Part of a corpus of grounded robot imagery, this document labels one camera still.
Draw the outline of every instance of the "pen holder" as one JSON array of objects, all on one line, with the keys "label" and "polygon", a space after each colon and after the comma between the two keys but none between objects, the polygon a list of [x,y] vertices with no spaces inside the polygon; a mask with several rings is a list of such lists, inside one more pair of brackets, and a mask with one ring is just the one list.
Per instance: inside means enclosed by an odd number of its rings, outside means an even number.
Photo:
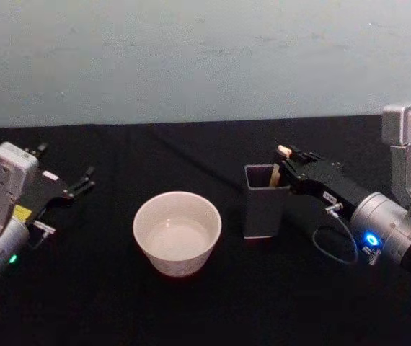
[{"label": "pen holder", "polygon": [[246,205],[244,238],[268,238],[278,235],[283,204],[289,194],[288,185],[271,187],[272,164],[244,166],[246,176]]}]

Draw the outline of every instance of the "sticker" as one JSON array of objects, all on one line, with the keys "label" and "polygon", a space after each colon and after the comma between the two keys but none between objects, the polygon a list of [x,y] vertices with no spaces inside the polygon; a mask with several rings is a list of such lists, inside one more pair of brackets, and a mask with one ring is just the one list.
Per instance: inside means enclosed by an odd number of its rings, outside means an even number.
[{"label": "sticker", "polygon": [[30,217],[31,213],[31,210],[26,209],[25,207],[22,207],[21,205],[17,204],[13,211],[13,216],[21,222],[25,222],[27,218]]},{"label": "sticker", "polygon": [[54,182],[58,180],[58,175],[54,175],[54,173],[50,173],[49,171],[44,171],[42,175],[48,179],[52,179]]},{"label": "sticker", "polygon": [[337,203],[337,198],[335,198],[334,196],[332,196],[330,193],[328,193],[327,191],[324,191],[324,193],[322,194],[322,197],[324,197],[326,200],[328,200],[329,202],[331,202],[332,204]]}]

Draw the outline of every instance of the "yellow label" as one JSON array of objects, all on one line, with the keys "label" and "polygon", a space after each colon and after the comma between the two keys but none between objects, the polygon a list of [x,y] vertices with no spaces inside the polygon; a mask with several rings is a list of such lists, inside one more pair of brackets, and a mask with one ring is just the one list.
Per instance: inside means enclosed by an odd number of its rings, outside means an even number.
[{"label": "yellow label", "polygon": [[27,218],[30,217],[31,213],[31,210],[26,209],[25,207],[22,207],[21,205],[17,204],[13,211],[13,216],[21,222],[25,222]]}]

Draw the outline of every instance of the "white bowl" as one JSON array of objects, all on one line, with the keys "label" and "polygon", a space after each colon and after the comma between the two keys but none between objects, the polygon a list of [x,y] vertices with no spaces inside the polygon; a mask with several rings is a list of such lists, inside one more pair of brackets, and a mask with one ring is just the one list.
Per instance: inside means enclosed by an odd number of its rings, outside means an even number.
[{"label": "white bowl", "polygon": [[221,233],[215,206],[191,192],[157,195],[133,219],[135,240],[152,265],[168,276],[197,272],[207,261]]}]

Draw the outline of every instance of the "bowl rim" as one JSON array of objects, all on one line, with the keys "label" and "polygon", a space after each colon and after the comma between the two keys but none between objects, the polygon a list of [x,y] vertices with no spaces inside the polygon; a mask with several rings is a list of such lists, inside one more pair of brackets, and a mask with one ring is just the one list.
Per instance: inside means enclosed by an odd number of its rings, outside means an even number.
[{"label": "bowl rim", "polygon": [[[142,209],[145,208],[149,203],[151,203],[151,202],[153,202],[154,200],[157,200],[157,199],[159,199],[159,198],[164,198],[166,195],[189,195],[189,196],[193,196],[194,198],[200,199],[200,200],[204,201],[209,207],[211,207],[211,210],[213,211],[213,213],[214,213],[215,216],[217,217],[217,220],[218,220],[218,232],[216,233],[215,237],[213,238],[213,240],[212,240],[212,242],[211,242],[211,245],[209,245],[209,247],[208,247],[206,250],[202,251],[200,254],[198,254],[198,255],[196,255],[196,256],[194,256],[194,257],[188,257],[188,258],[184,258],[184,259],[175,259],[175,260],[172,260],[172,259],[166,259],[166,258],[158,257],[158,256],[150,253],[150,251],[148,251],[145,247],[143,247],[143,246],[141,245],[140,239],[139,239],[139,237],[137,236],[137,234],[136,234],[136,232],[135,232],[135,227],[136,227],[136,223],[137,223],[137,220],[138,220],[138,216],[139,216],[140,212],[142,211]],[[154,258],[157,258],[157,259],[159,259],[159,260],[175,263],[175,262],[184,262],[184,261],[193,260],[193,259],[195,259],[195,258],[198,258],[198,257],[200,257],[200,256],[202,256],[202,255],[204,255],[204,254],[206,254],[206,253],[208,253],[208,252],[210,252],[210,251],[212,250],[212,248],[215,246],[216,242],[218,241],[218,238],[219,238],[220,235],[221,235],[221,227],[222,227],[222,225],[221,225],[220,213],[218,212],[216,206],[215,206],[210,200],[208,200],[207,198],[205,198],[205,197],[203,197],[203,196],[201,196],[201,195],[198,195],[198,194],[196,194],[196,193],[193,193],[193,192],[188,192],[188,191],[169,191],[169,192],[164,192],[164,193],[161,193],[161,194],[159,194],[159,195],[156,195],[156,196],[150,198],[149,200],[147,200],[145,203],[143,203],[143,204],[141,205],[141,207],[137,210],[137,212],[136,212],[136,214],[135,214],[135,217],[133,218],[132,233],[133,233],[133,236],[135,237],[136,243],[137,243],[138,246],[143,250],[143,252],[145,252],[145,253],[149,254],[150,256],[152,256],[152,257],[154,257]]]}]

